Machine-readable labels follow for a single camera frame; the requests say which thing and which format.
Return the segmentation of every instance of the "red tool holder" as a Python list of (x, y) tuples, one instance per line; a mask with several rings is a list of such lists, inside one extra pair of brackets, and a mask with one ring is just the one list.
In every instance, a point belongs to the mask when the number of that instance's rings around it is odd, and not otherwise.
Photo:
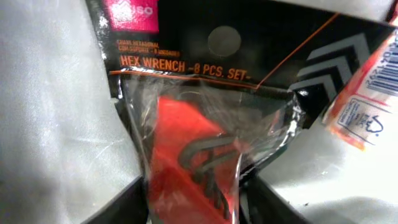
[(161, 96), (149, 207), (165, 224), (235, 223), (239, 148), (193, 105)]

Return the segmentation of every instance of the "pink logo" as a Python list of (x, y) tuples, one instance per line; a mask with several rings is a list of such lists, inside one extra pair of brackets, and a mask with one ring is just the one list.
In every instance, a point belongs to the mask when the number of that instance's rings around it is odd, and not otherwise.
[(158, 32), (157, 0), (104, 0), (115, 30)]

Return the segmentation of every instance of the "blister package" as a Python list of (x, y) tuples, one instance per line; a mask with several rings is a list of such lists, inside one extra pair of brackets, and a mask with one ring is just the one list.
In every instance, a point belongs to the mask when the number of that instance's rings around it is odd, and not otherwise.
[(294, 93), (157, 74), (121, 77), (153, 220), (237, 223), (240, 171), (301, 129), (303, 112)]
[(86, 1), (155, 223), (237, 223), (238, 183), (392, 31), (277, 1)]

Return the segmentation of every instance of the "clear plastic packaging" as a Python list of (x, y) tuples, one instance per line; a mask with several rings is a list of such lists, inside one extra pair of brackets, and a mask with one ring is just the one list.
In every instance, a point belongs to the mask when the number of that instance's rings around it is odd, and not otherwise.
[(241, 170), (249, 172), (300, 130), (294, 93), (141, 68), (121, 77), (152, 222), (238, 223)]

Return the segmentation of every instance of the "plastic wrapper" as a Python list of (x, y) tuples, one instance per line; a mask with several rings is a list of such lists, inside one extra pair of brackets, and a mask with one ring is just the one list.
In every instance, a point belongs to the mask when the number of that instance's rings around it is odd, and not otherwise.
[(398, 30), (375, 51), (323, 117), (327, 128), (361, 149), (388, 149), (398, 124)]
[[(294, 93), (141, 72), (123, 72), (120, 96), (141, 150), (152, 222), (238, 223), (241, 170), (300, 130), (303, 113)], [(159, 74), (165, 78), (151, 76)]]

